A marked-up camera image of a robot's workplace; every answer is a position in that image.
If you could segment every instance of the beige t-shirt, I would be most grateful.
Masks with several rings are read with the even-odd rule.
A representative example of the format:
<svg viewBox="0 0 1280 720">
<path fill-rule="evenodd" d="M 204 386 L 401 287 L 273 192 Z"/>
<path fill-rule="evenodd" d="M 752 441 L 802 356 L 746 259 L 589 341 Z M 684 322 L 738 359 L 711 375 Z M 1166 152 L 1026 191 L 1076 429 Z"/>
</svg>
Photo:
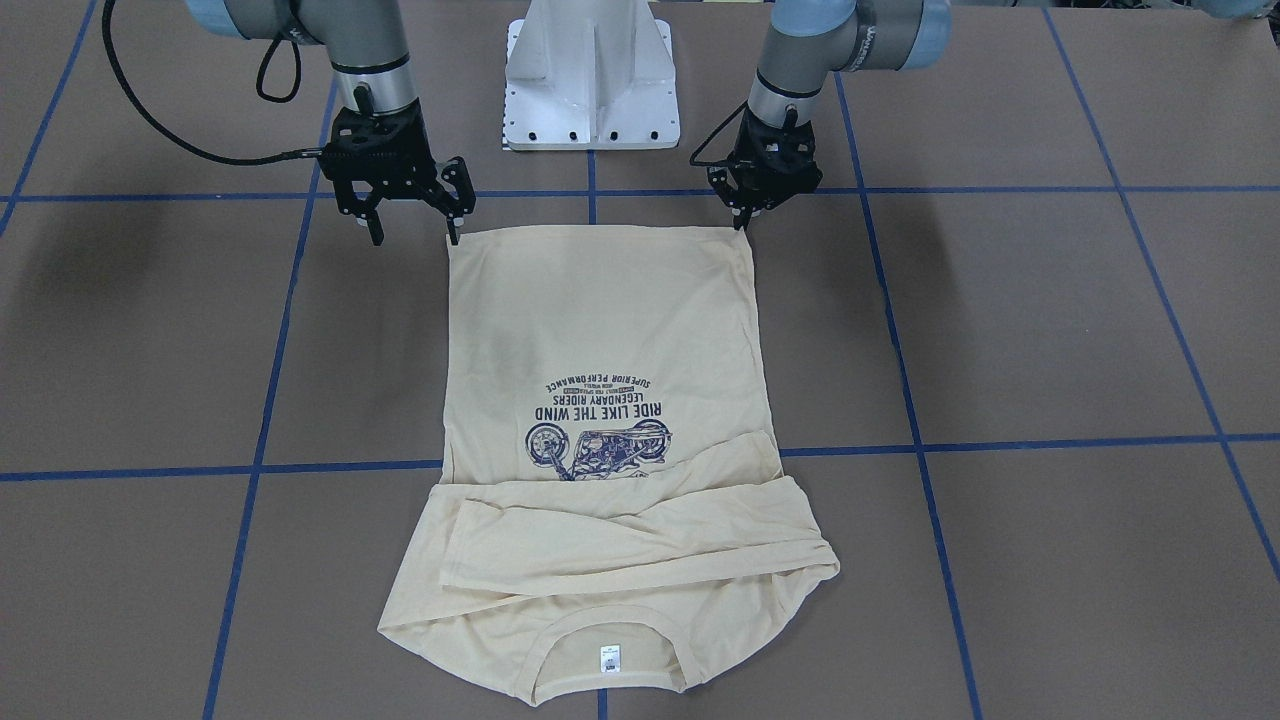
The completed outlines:
<svg viewBox="0 0 1280 720">
<path fill-rule="evenodd" d="M 530 705 L 682 691 L 837 573 L 782 473 L 742 233 L 465 236 L 449 323 L 443 478 L 379 623 L 393 642 Z"/>
</svg>

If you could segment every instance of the blue tape line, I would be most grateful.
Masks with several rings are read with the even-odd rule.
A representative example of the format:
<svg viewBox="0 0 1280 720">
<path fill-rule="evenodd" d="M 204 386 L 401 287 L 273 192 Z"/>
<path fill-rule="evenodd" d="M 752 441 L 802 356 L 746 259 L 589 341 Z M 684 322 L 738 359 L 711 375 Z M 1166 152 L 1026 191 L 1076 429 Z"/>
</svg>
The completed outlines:
<svg viewBox="0 0 1280 720">
<path fill-rule="evenodd" d="M 1230 442 L 1280 442 L 1280 433 L 1244 433 L 1226 436 Z"/>
<path fill-rule="evenodd" d="M 37 470 L 32 473 L 0 473 L 0 483 L 104 480 L 125 478 L 207 478 L 216 475 L 248 475 L 252 471 L 252 465 L 215 465 L 205 468 L 122 468 L 114 470 Z"/>
<path fill-rule="evenodd" d="M 947 556 L 947 543 L 942 534 L 942 520 L 938 516 L 938 505 L 933 495 L 933 480 L 929 477 L 929 464 L 924 454 L 924 443 L 920 439 L 920 424 L 915 415 L 915 401 L 911 398 L 911 382 L 906 372 L 906 356 L 902 354 L 902 343 L 897 334 L 897 322 L 893 318 L 893 299 L 888 291 L 888 279 L 884 275 L 884 263 L 881 259 L 879 241 L 876 236 L 876 222 L 872 218 L 870 197 L 867 193 L 867 182 L 863 177 L 863 164 L 858 156 L 858 140 L 854 137 L 854 123 L 849 114 L 849 101 L 845 97 L 845 83 L 836 73 L 836 92 L 840 96 L 840 110 L 845 119 L 845 135 L 849 140 L 849 155 L 854 163 L 854 176 L 858 178 L 858 193 L 863 206 L 863 219 L 867 223 L 867 238 L 870 243 L 872 260 L 876 265 L 876 281 L 879 283 L 881 295 L 884 300 L 884 320 L 888 325 L 890 342 L 893 345 L 893 354 L 897 356 L 897 372 L 902 382 L 902 402 L 906 406 L 906 419 L 911 427 L 911 445 L 915 451 L 915 462 L 920 470 L 920 484 L 924 489 L 924 501 L 929 509 L 929 524 L 933 527 L 933 544 L 938 553 L 938 566 L 942 570 L 942 585 L 947 593 L 947 605 L 951 609 L 951 625 L 956 635 L 956 648 L 960 652 L 960 664 L 964 669 L 965 687 L 969 691 L 969 707 L 974 720 L 982 720 L 982 701 L 978 697 L 978 682 L 974 676 L 973 662 L 969 659 L 969 641 L 964 632 L 964 619 L 960 615 L 960 601 L 956 597 L 955 579 L 951 574 L 951 560 Z"/>
<path fill-rule="evenodd" d="M 440 460 L 369 460 L 352 462 L 279 462 L 274 465 L 207 465 L 196 468 L 118 468 L 95 470 L 35 470 L 0 473 L 0 483 L 105 480 L 125 478 L 211 478 L 225 475 L 293 475 L 302 473 L 360 473 L 379 470 L 439 470 Z"/>
<path fill-rule="evenodd" d="M 1244 506 L 1248 509 L 1249 519 L 1253 520 L 1253 528 L 1258 533 L 1258 541 L 1262 543 L 1262 550 L 1267 555 L 1267 561 L 1271 562 L 1271 571 L 1275 574 L 1276 582 L 1280 582 L 1280 559 L 1276 557 L 1275 546 L 1271 544 L 1271 537 L 1267 534 L 1266 525 L 1262 524 L 1262 516 L 1258 514 L 1257 505 L 1253 502 L 1253 493 L 1249 492 L 1248 483 L 1244 482 L 1244 475 L 1240 473 L 1240 468 L 1235 462 L 1235 454 L 1231 452 L 1231 445 L 1228 442 L 1226 433 L 1222 429 L 1222 423 L 1217 416 L 1217 411 L 1213 409 L 1213 401 L 1210 398 L 1208 389 L 1201 377 L 1199 368 L 1196 365 L 1196 357 L 1192 355 L 1190 343 L 1183 333 L 1181 323 L 1178 322 L 1178 315 L 1174 313 L 1174 306 L 1169 300 L 1169 293 L 1165 292 L 1165 283 L 1160 279 L 1160 273 L 1156 269 L 1156 261 L 1152 259 L 1151 250 L 1147 247 L 1147 240 L 1142 233 L 1142 228 L 1138 225 L 1138 217 L 1133 211 L 1133 205 L 1129 204 L 1129 195 L 1125 192 L 1125 187 L 1120 183 L 1120 174 L 1116 172 L 1115 163 L 1111 161 L 1111 154 L 1107 151 L 1107 143 L 1102 140 L 1102 132 L 1098 129 L 1098 123 L 1093 117 L 1093 110 L 1089 109 L 1089 102 L 1084 97 L 1084 88 L 1080 86 L 1080 81 L 1075 76 L 1075 68 L 1071 65 L 1071 59 L 1066 54 L 1066 46 L 1062 45 L 1062 38 L 1057 33 L 1053 18 L 1050 15 L 1047 8 L 1042 8 L 1041 13 L 1044 15 L 1044 22 L 1048 23 L 1048 31 L 1053 36 L 1053 44 L 1057 46 L 1057 53 L 1061 55 L 1062 64 L 1066 67 L 1066 74 L 1071 78 L 1071 86 L 1075 88 L 1075 96 L 1080 101 L 1084 117 L 1089 120 L 1089 129 L 1093 131 L 1093 138 L 1097 141 L 1098 150 L 1102 152 L 1102 159 L 1107 164 L 1107 172 L 1111 173 L 1111 181 L 1115 183 L 1115 191 L 1120 196 L 1120 202 L 1124 205 L 1125 215 L 1129 218 L 1129 228 L 1133 231 L 1133 236 L 1138 241 L 1138 249 L 1142 251 L 1142 259 L 1147 264 L 1147 272 L 1151 273 L 1151 282 L 1156 286 L 1156 292 L 1160 295 L 1160 302 L 1165 307 L 1165 315 L 1169 318 L 1169 324 L 1174 329 L 1174 336 L 1178 337 L 1178 345 L 1183 350 L 1183 357 L 1187 360 L 1187 368 L 1190 370 L 1192 379 L 1196 382 L 1196 389 L 1199 392 L 1201 401 L 1204 404 L 1204 411 L 1208 414 L 1210 423 L 1213 425 L 1213 433 L 1217 436 L 1219 445 L 1222 447 L 1222 455 L 1226 456 L 1228 468 L 1230 468 L 1231 477 L 1235 479 L 1235 486 L 1240 491 Z"/>
<path fill-rule="evenodd" d="M 1009 192 L 1115 192 L 1103 184 L 1046 184 L 1046 186 L 941 186 L 941 187 L 868 187 L 869 195 L 997 195 Z"/>
<path fill-rule="evenodd" d="M 360 473 L 371 470 L 439 470 L 440 460 L 371 460 L 365 462 L 282 462 L 262 465 L 264 475 L 298 473 Z"/>
<path fill-rule="evenodd" d="M 855 445 L 846 447 L 786 447 L 778 451 L 782 457 L 829 457 L 846 455 L 909 455 L 915 452 L 914 445 Z"/>
<path fill-rule="evenodd" d="M 9 218 L 13 217 L 13 209 L 17 206 L 18 199 L 22 197 L 22 188 L 27 184 L 27 176 L 31 174 L 31 165 L 36 161 L 36 152 L 40 151 L 40 143 L 45 141 L 49 122 L 54 118 L 58 101 L 63 99 L 63 91 L 67 90 L 67 79 L 72 77 L 72 68 L 79 56 L 81 46 L 84 45 L 84 33 L 88 32 L 88 23 L 93 19 L 95 8 L 97 8 L 97 0 L 90 0 L 84 8 L 84 18 L 81 19 L 79 32 L 76 33 L 76 44 L 72 45 L 70 55 L 67 56 L 67 64 L 63 67 L 61 77 L 58 78 L 58 87 L 54 88 L 54 96 L 49 99 L 49 106 L 45 108 L 45 117 L 40 119 L 40 128 L 36 131 L 35 140 L 31 141 L 31 149 L 27 150 L 27 159 L 22 163 L 22 172 L 18 173 L 18 182 L 13 186 L 9 202 L 4 208 L 4 215 L 0 215 L 0 234 L 4 234 L 5 228 L 9 227 Z"/>
<path fill-rule="evenodd" d="M 1143 193 L 1230 193 L 1280 192 L 1280 186 L 1138 186 L 1125 187 L 1126 192 Z M 819 187 L 813 195 L 858 195 L 856 187 Z M 868 187 L 869 195 L 1000 195 L 1000 193 L 1079 193 L 1115 192 L 1115 186 L 1062 184 L 1062 186 L 940 186 L 940 187 Z M 596 197 L 682 197 L 713 196 L 710 188 L 644 188 L 596 190 Z M 590 197 L 590 190 L 477 190 L 476 197 Z M 333 200 L 333 192 L 317 192 L 317 199 Z M 83 193 L 83 195 L 23 195 L 0 196 L 0 202 L 180 202 L 214 200 L 306 200 L 306 192 L 179 192 L 163 193 Z"/>
<path fill-rule="evenodd" d="M 595 188 L 595 150 L 586 151 L 586 223 L 595 224 L 595 197 L 599 191 Z"/>
<path fill-rule="evenodd" d="M 1280 433 L 1229 434 L 1230 442 L 1280 442 Z M 1073 450 L 1089 447 L 1149 447 L 1180 445 L 1212 445 L 1217 436 L 1153 436 L 1117 438 L 1064 438 L 1064 439 L 1023 439 L 996 442 L 940 442 L 924 443 L 925 454 L 947 452 L 1006 452 L 1019 450 Z M 840 457 L 851 455 L 911 455 L 914 445 L 854 445 L 783 447 L 782 457 Z M 439 470 L 440 459 L 420 460 L 357 460 L 346 462 L 276 462 L 264 465 L 209 465 L 195 468 L 119 468 L 95 470 L 33 470 L 0 473 L 0 483 L 23 483 L 42 480 L 101 480 L 124 478 L 200 478 L 223 475 L 291 475 L 324 473 L 360 473 L 381 470 Z"/>
<path fill-rule="evenodd" d="M 476 197 L 590 197 L 589 190 L 477 190 Z"/>
<path fill-rule="evenodd" d="M 596 190 L 600 197 L 682 197 L 686 195 L 716 195 L 707 188 L 648 188 L 648 190 Z"/>
<path fill-rule="evenodd" d="M 324 142 L 333 117 L 334 100 L 338 97 L 338 83 L 329 83 L 329 100 L 321 122 L 320 142 Z M 320 164 L 311 169 L 311 184 L 307 190 L 307 204 L 302 210 L 302 224 L 298 228 L 298 242 L 293 251 L 293 268 L 289 270 L 289 286 L 284 296 L 284 310 L 280 314 L 280 332 L 275 341 L 275 359 L 271 361 L 271 378 L 266 386 L 266 400 L 262 402 L 262 427 L 257 436 L 257 448 L 253 452 L 253 465 L 261 466 L 266 455 L 266 437 L 271 428 L 271 413 L 275 406 L 275 392 L 280 382 L 280 368 L 284 365 L 284 346 L 289 336 L 289 313 L 293 307 L 293 291 L 298 284 L 298 269 L 302 266 L 302 254 L 307 246 L 307 233 L 311 231 L 311 214 L 315 210 L 316 188 L 320 184 Z M 253 523 L 253 503 L 257 500 L 260 473 L 248 478 L 244 492 L 244 511 L 241 516 L 239 536 L 236 539 L 236 556 L 232 560 L 232 574 L 227 583 L 227 602 L 223 605 L 223 621 L 218 628 L 218 647 L 214 651 L 214 664 L 209 673 L 209 691 L 205 693 L 204 720 L 212 720 L 218 702 L 218 689 L 223 678 L 223 661 L 227 659 L 227 642 L 230 638 L 232 619 L 236 614 L 236 596 L 239 592 L 241 571 L 244 568 L 244 550 L 248 546 L 248 532 Z"/>
<path fill-rule="evenodd" d="M 1146 184 L 1125 192 L 1280 192 L 1280 184 Z"/>
<path fill-rule="evenodd" d="M 179 202 L 202 200 L 306 200 L 306 192 L 179 192 L 173 195 L 24 195 L 19 202 Z"/>
<path fill-rule="evenodd" d="M 1004 450 L 1073 450 L 1083 447 L 1149 447 L 1160 445 L 1204 445 L 1217 436 L 1121 437 L 1084 439 L 1032 439 L 1014 442 L 938 442 L 927 443 L 925 452 L 992 452 Z"/>
</svg>

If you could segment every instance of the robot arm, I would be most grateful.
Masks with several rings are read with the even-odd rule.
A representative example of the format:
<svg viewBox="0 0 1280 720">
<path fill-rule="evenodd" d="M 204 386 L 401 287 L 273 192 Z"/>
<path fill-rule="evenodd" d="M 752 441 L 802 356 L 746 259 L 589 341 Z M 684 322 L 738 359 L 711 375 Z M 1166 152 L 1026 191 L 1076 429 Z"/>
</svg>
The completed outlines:
<svg viewBox="0 0 1280 720">
<path fill-rule="evenodd" d="M 320 168 L 338 209 L 369 227 L 381 245 L 378 202 L 422 200 L 444 214 L 449 238 L 475 209 L 462 158 L 436 163 L 410 72 L 408 44 L 396 0 L 187 0 L 209 31 L 232 37 L 324 45 L 342 92 Z M 451 193 L 440 181 L 454 188 Z M 371 187 L 361 199 L 353 183 Z"/>
<path fill-rule="evenodd" d="M 928 67 L 950 32 L 948 0 L 778 0 L 755 82 L 739 108 L 733 150 L 723 160 L 698 160 L 737 113 L 690 158 L 707 168 L 712 188 L 733 213 L 733 227 L 817 190 L 822 170 L 810 120 L 828 72 Z"/>
</svg>

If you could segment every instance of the motorcycle graphic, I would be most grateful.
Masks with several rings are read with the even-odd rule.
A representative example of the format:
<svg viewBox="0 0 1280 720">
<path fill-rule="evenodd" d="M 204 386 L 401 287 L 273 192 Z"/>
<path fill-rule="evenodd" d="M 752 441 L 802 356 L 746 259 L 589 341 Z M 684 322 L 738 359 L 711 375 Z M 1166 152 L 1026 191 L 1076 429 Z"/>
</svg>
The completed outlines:
<svg viewBox="0 0 1280 720">
<path fill-rule="evenodd" d="M 671 430 L 649 418 L 631 428 L 582 430 L 573 448 L 573 462 L 564 466 L 568 433 L 554 423 L 539 423 L 525 436 L 529 457 L 539 468 L 556 468 L 562 480 L 603 480 L 623 470 L 639 470 L 641 462 L 666 461 Z"/>
</svg>

